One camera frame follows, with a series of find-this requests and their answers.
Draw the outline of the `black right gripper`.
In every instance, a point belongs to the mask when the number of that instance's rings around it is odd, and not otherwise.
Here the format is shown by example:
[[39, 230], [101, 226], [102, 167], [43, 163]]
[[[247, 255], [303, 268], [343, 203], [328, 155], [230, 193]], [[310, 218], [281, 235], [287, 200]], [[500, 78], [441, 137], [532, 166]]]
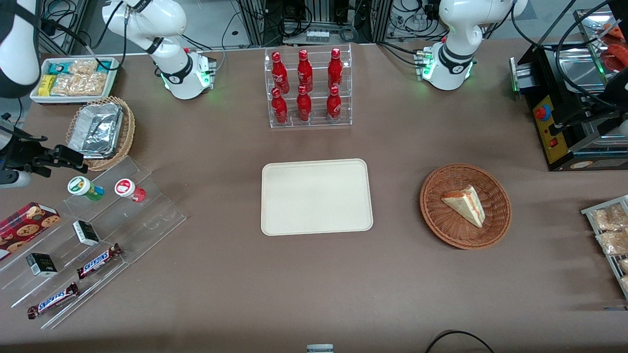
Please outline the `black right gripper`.
[[42, 157], [49, 151], [41, 145], [47, 140], [47, 136], [35, 137], [21, 129], [2, 129], [1, 171], [29, 172], [42, 177], [50, 177], [51, 167], [69, 168], [81, 174], [88, 172], [83, 154], [64, 145], [56, 145], [54, 158]]

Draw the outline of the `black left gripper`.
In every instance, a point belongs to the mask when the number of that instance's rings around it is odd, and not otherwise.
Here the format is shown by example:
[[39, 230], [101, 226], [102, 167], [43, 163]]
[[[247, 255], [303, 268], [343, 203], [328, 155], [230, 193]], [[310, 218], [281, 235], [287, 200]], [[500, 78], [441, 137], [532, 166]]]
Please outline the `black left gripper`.
[[[623, 113], [628, 111], [628, 74], [616, 73], [606, 83], [606, 87], [602, 93], [602, 100], [610, 105], [617, 107]], [[567, 108], [567, 114], [564, 120], [552, 118], [549, 125], [549, 134], [552, 138], [557, 137], [560, 133], [575, 135], [575, 139], [596, 138], [597, 128], [592, 125], [592, 121], [596, 119], [607, 119], [613, 115], [615, 110], [596, 103], [594, 105], [572, 104]]]

